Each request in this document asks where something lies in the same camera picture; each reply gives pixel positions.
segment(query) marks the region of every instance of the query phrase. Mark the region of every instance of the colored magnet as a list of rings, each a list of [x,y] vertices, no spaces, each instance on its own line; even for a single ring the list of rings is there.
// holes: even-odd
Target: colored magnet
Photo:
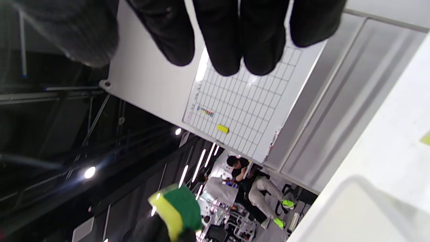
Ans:
[[[217,129],[221,132],[228,133],[228,128],[225,126],[222,126],[221,124],[218,124]]]
[[[422,143],[430,146],[430,132],[428,132],[424,137],[420,140]]]

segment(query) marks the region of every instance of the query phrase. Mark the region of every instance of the black ceiling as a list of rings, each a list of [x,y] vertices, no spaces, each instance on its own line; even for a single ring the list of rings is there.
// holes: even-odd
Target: black ceiling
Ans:
[[[108,2],[116,11],[118,2]],[[179,139],[170,123],[97,88],[108,66],[68,60],[28,25],[24,76],[18,14],[6,4],[0,12],[0,240],[42,241],[68,234],[89,205],[130,193],[123,187],[157,168]],[[186,160],[177,159],[169,170]],[[91,165],[103,176],[82,181]]]

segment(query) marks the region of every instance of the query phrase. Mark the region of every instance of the black shirt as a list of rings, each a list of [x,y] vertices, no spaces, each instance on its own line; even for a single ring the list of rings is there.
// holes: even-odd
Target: black shirt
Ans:
[[[233,179],[236,179],[236,177],[242,173],[242,168],[247,167],[249,165],[249,161],[243,157],[239,158],[239,162],[242,167],[240,169],[233,169],[233,171],[231,172],[231,176],[233,177]],[[251,190],[252,184],[255,181],[255,178],[257,177],[256,175],[257,174],[255,173],[254,176],[252,176],[251,178],[245,177],[242,181],[237,182],[239,188],[244,192],[249,192]]]

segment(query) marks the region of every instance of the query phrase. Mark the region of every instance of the whiteboard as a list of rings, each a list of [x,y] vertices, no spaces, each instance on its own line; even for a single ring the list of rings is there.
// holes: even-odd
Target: whiteboard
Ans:
[[[321,42],[299,49],[288,37],[284,55],[270,74],[255,76],[242,62],[239,72],[230,77],[215,71],[205,48],[183,122],[264,162],[324,46]],[[219,131],[219,124],[229,132]]]

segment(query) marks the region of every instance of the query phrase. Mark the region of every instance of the light fixture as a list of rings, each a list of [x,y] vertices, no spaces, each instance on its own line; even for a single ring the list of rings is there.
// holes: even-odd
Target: light fixture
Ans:
[[[206,159],[205,167],[207,167],[209,164],[209,160],[211,159],[212,152],[214,151],[214,148],[215,148],[215,142],[212,144],[211,151],[209,151],[209,155],[208,155],[208,158]]]
[[[153,206],[151,211],[151,217],[154,216],[156,210],[157,210],[157,207]]]
[[[187,170],[188,170],[188,165],[186,165],[186,166],[184,167],[184,172],[182,172],[182,177],[181,177],[181,180],[179,181],[179,187],[181,187],[181,186],[182,186],[182,183],[184,182],[185,174],[187,174]]]
[[[86,179],[89,179],[92,176],[94,176],[94,173],[95,173],[95,166],[92,166],[85,171],[84,177]]]
[[[197,163],[196,171],[194,172],[194,175],[193,175],[193,180],[191,182],[194,182],[194,180],[197,177],[197,173],[199,173],[200,165],[202,164],[202,160],[203,160],[203,157],[205,156],[205,152],[206,152],[206,149],[202,151],[202,154],[199,159],[199,163]]]
[[[197,192],[196,201],[199,200],[200,193],[202,192],[203,184],[200,185],[199,191]]]
[[[216,156],[216,153],[218,152],[218,149],[219,149],[219,146],[216,147],[214,156]]]

